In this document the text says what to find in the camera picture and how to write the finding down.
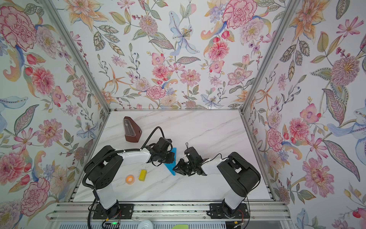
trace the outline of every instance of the yellow rectangular object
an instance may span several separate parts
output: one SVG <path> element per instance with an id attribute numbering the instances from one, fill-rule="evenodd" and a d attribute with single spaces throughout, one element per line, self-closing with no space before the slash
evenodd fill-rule
<path id="1" fill-rule="evenodd" d="M 140 173 L 140 176 L 138 177 L 138 179 L 139 179 L 140 181 L 145 181 L 146 174 L 147 174 L 147 171 L 146 171 L 145 169 L 142 169 L 142 170 L 141 170 L 141 173 Z"/>

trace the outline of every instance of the floral wallpaper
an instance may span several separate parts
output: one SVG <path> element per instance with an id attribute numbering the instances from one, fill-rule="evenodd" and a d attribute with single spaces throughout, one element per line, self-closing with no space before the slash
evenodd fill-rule
<path id="1" fill-rule="evenodd" d="M 53 3 L 112 109 L 239 108 L 286 7 L 285 0 Z"/>
<path id="2" fill-rule="evenodd" d="M 298 229 L 366 228 L 365 7 L 302 0 L 245 112 Z"/>
<path id="3" fill-rule="evenodd" d="M 38 1 L 0 1 L 0 228 L 44 228 L 106 117 Z"/>

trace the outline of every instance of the brown metronome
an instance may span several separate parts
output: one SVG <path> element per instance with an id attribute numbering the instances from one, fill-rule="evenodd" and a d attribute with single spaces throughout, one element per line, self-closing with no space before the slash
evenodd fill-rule
<path id="1" fill-rule="evenodd" d="M 123 118 L 124 136 L 126 141 L 138 142 L 140 140 L 142 130 L 130 117 Z"/>

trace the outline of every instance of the orange ring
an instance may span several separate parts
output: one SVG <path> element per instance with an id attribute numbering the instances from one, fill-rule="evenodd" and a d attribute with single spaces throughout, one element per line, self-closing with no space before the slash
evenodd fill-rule
<path id="1" fill-rule="evenodd" d="M 133 175 L 128 175 L 126 177 L 126 183 L 127 184 L 133 184 L 135 182 L 135 177 Z"/>

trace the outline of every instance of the marble tabletop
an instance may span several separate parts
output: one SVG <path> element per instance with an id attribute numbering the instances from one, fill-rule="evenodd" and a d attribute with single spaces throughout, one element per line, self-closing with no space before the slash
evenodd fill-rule
<path id="1" fill-rule="evenodd" d="M 125 116 L 131 117 L 142 129 L 138 143 L 125 140 L 122 125 Z M 177 148 L 176 161 L 183 158 L 188 142 L 188 146 L 193 146 L 202 158 L 213 158 L 218 153 L 226 157 L 235 151 L 260 172 L 238 110 L 113 111 L 94 155 L 105 145 L 115 149 L 140 148 L 157 126 L 163 129 L 165 137 L 170 138 L 173 147 Z M 156 143 L 160 137 L 161 133 L 157 130 L 148 144 Z M 145 181 L 138 180 L 141 169 L 147 170 Z M 132 185 L 125 182 L 130 174 L 135 177 Z M 221 174 L 188 177 L 177 173 L 174 176 L 164 165 L 155 167 L 151 163 L 122 166 L 112 184 L 119 201 L 222 200 L 231 189 Z M 263 179 L 248 198 L 270 199 Z M 74 202 L 93 200 L 92 190 L 80 184 Z"/>

